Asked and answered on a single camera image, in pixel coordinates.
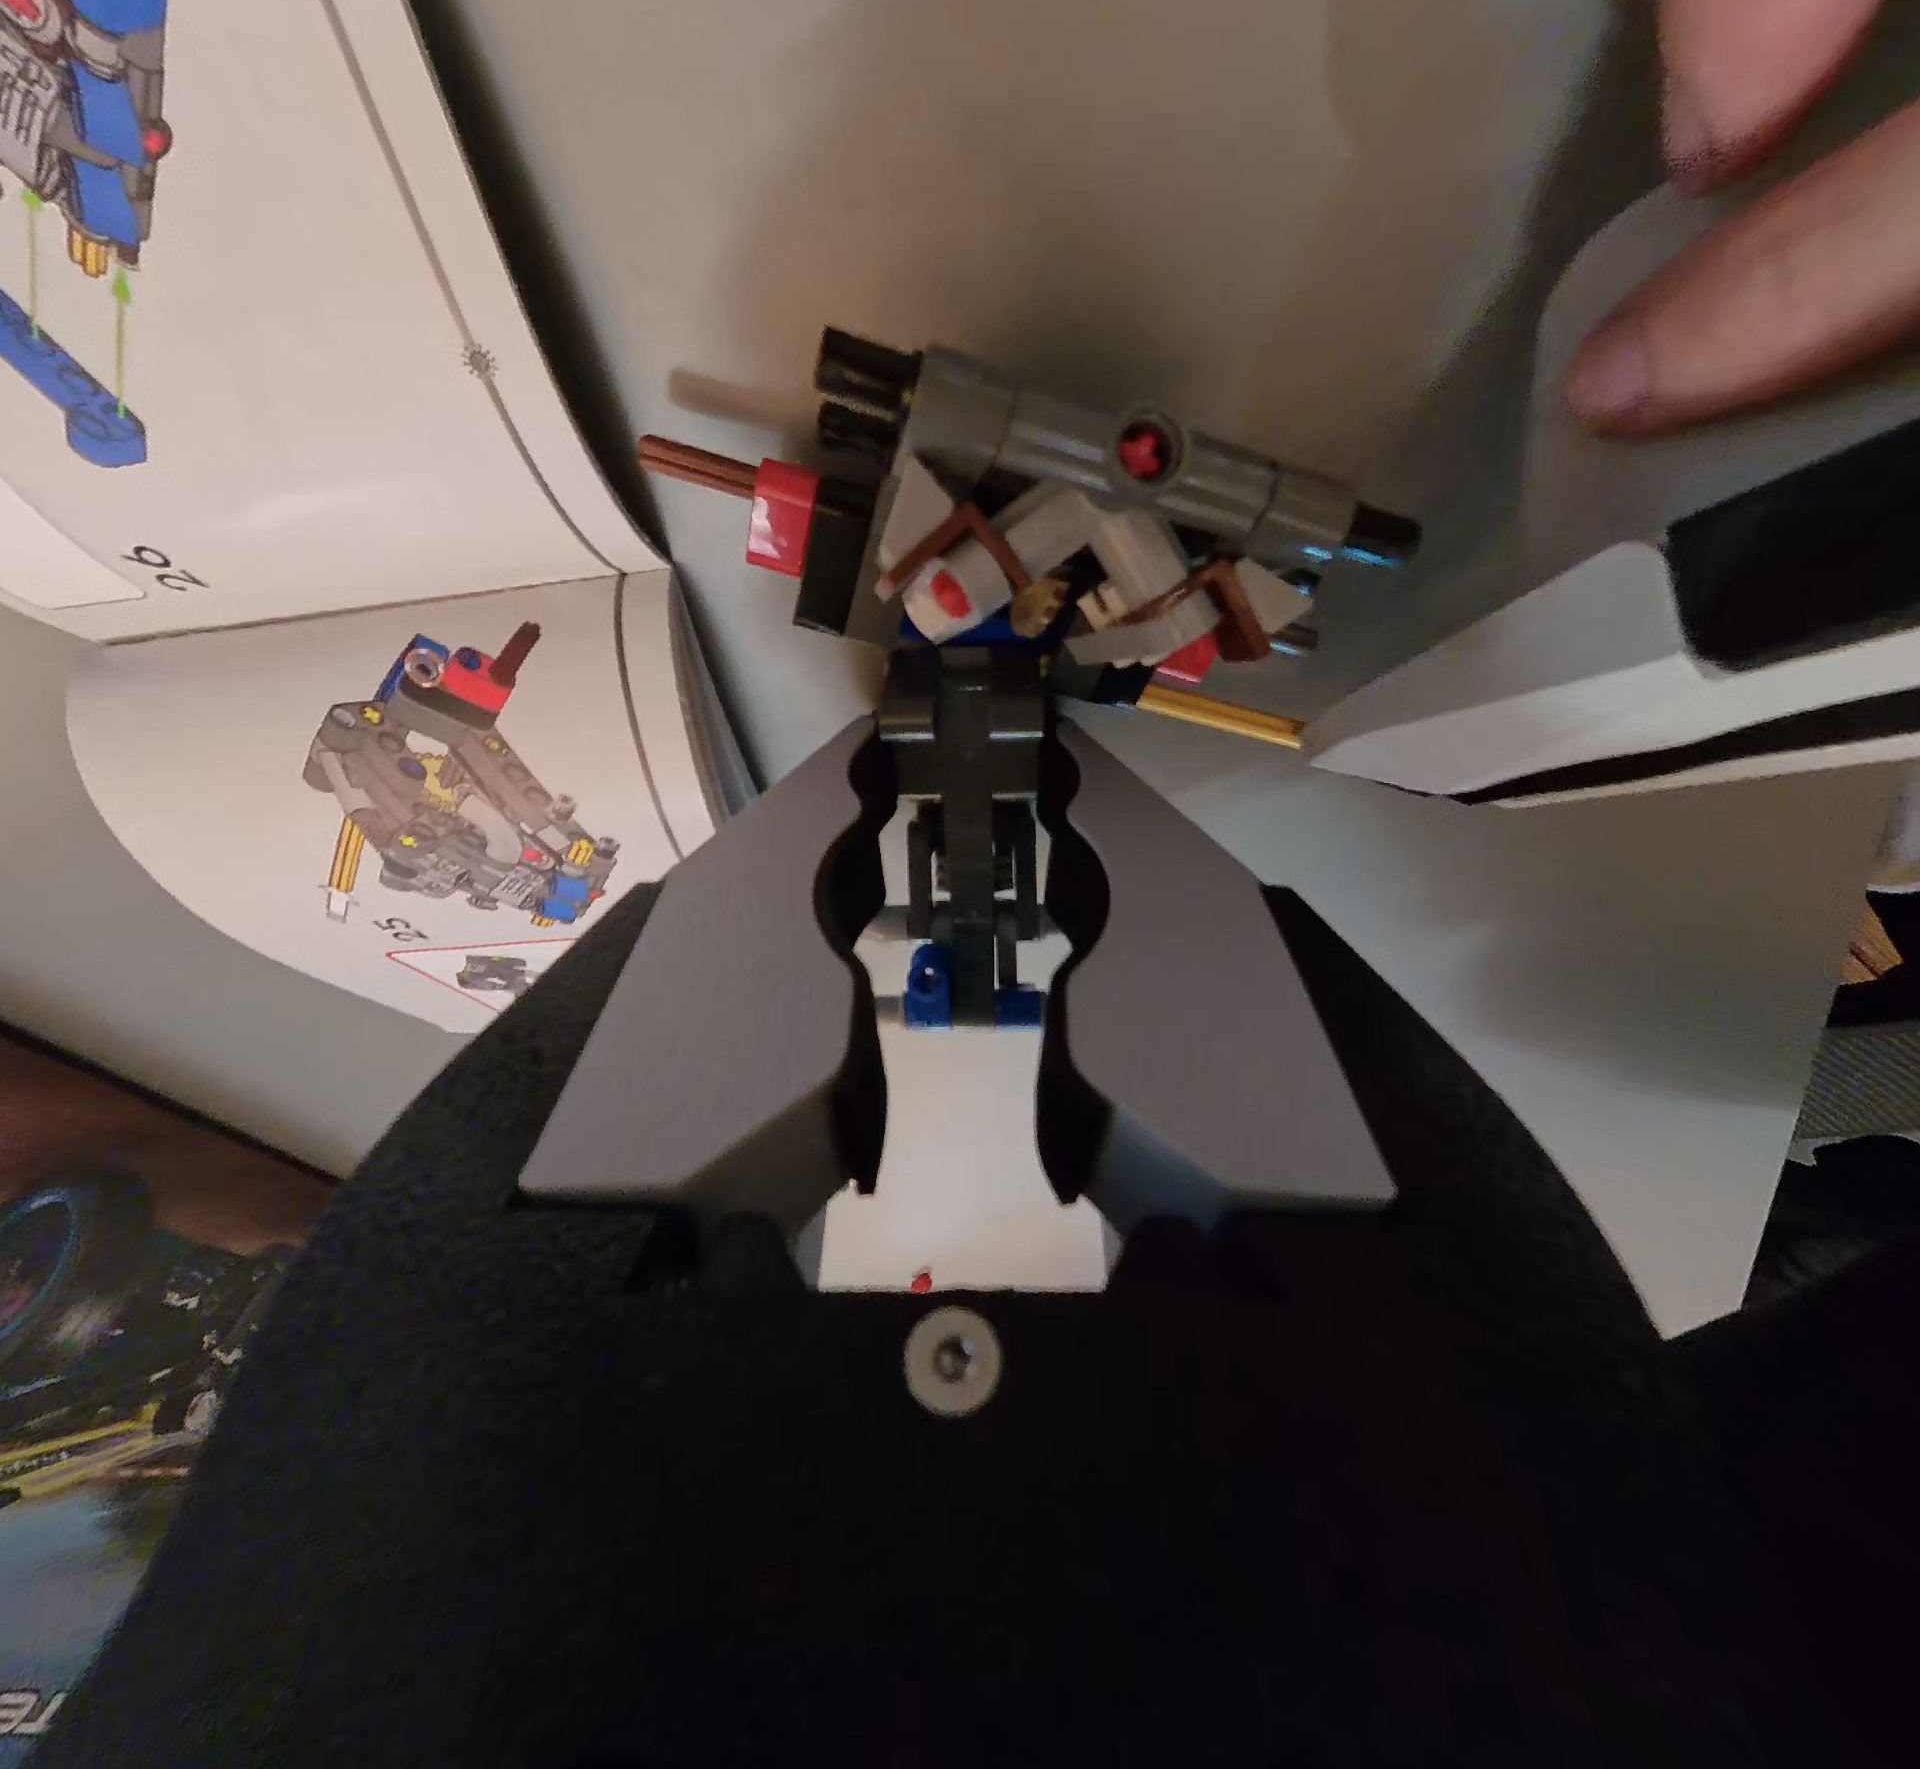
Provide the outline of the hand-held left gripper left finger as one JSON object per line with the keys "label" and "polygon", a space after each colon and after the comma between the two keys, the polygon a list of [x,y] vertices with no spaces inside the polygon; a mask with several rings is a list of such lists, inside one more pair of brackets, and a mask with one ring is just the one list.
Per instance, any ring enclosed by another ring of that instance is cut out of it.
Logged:
{"label": "hand-held left gripper left finger", "polygon": [[818,1212],[873,1187],[887,1084],[855,944],[887,820],[865,715],[663,877],[519,1172],[528,1197]]}

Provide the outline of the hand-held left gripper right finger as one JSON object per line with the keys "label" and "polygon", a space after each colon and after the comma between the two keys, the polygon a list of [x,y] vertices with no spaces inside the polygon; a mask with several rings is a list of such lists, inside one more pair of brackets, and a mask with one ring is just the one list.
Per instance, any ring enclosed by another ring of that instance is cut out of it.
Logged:
{"label": "hand-held left gripper right finger", "polygon": [[1108,1223],[1371,1212],[1396,1183],[1261,882],[1080,726],[1045,746],[1038,1158]]}

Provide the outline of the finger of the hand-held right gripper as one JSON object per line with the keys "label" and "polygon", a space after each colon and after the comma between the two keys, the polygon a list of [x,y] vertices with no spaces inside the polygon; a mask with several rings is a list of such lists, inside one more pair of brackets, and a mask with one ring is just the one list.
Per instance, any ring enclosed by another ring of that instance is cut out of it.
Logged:
{"label": "finger of the hand-held right gripper", "polygon": [[1318,710],[1307,762],[1422,797],[1605,797],[1915,751],[1906,628],[1729,671],[1622,542]]}

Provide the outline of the yellow lego axle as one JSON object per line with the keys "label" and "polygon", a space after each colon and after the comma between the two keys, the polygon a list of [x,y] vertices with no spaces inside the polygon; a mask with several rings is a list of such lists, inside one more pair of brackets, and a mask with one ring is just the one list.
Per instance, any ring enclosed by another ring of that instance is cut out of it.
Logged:
{"label": "yellow lego axle", "polygon": [[1307,733],[1307,726],[1294,718],[1165,682],[1149,682],[1132,706],[1143,715],[1200,726],[1281,749],[1301,747]]}

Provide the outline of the dark grey lego suspension assembly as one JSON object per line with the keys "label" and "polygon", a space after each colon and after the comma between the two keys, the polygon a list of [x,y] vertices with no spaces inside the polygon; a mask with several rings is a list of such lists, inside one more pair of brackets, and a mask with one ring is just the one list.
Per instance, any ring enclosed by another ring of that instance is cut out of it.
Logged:
{"label": "dark grey lego suspension assembly", "polygon": [[887,659],[876,730],[908,808],[911,1028],[1043,1026],[1045,994],[1022,979],[1018,952],[1043,935],[1045,677],[1047,657],[1013,640],[904,645]]}

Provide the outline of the grey lego chassis assembly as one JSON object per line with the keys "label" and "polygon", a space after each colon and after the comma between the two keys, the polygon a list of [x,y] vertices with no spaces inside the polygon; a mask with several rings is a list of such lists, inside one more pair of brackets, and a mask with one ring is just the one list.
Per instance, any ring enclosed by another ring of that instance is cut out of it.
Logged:
{"label": "grey lego chassis assembly", "polygon": [[1158,403],[1085,407],[962,353],[824,328],[818,461],[738,461],[648,433],[640,464],[750,508],[750,565],[795,624],[867,644],[1016,642],[1047,698],[1132,709],[1149,682],[1316,647],[1326,568],[1394,570],[1414,518],[1200,431]]}

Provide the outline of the lego set box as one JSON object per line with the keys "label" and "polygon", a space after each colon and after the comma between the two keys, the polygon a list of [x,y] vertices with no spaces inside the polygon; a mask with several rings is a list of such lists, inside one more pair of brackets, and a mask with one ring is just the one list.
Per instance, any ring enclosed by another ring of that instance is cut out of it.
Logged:
{"label": "lego set box", "polygon": [[138,1593],[336,1183],[4,1024],[4,1764]]}

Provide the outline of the lego instruction booklet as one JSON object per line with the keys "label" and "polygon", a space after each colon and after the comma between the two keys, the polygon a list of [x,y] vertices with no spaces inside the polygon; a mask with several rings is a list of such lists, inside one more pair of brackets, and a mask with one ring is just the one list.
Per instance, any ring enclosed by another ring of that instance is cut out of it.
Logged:
{"label": "lego instruction booklet", "polygon": [[751,793],[406,0],[1,0],[4,605],[118,844],[451,1035]]}

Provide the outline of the person's right hand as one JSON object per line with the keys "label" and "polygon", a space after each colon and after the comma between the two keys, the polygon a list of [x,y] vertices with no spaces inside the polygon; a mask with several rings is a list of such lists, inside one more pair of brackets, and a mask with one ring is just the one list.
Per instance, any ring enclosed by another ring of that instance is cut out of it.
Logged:
{"label": "person's right hand", "polygon": [[[1859,56],[1882,0],[1659,0],[1663,163],[1689,196],[1773,158]],[[1915,340],[1918,111],[1754,198],[1594,324],[1565,402],[1605,438],[1770,406]]]}

